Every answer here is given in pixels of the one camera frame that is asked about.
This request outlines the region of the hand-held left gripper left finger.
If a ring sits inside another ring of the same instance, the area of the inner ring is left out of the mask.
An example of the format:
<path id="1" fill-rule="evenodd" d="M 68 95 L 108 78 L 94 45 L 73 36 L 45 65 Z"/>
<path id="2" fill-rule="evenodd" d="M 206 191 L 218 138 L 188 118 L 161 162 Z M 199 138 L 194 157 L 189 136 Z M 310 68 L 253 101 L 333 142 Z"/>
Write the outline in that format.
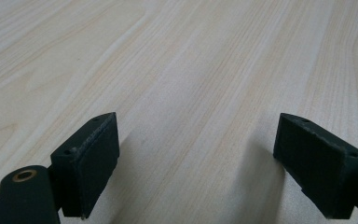
<path id="1" fill-rule="evenodd" d="M 115 112 L 90 119 L 50 155 L 53 176 L 62 188 L 60 205 L 66 217 L 90 216 L 118 158 Z"/>

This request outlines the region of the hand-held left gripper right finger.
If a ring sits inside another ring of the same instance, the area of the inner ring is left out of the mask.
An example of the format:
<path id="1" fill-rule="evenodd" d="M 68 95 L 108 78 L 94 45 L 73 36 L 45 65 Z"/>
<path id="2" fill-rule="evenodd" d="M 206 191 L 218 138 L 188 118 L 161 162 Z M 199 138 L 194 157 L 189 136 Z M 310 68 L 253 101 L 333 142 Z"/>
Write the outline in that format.
<path id="1" fill-rule="evenodd" d="M 282 113 L 273 157 L 329 219 L 358 209 L 358 148 L 314 122 Z"/>

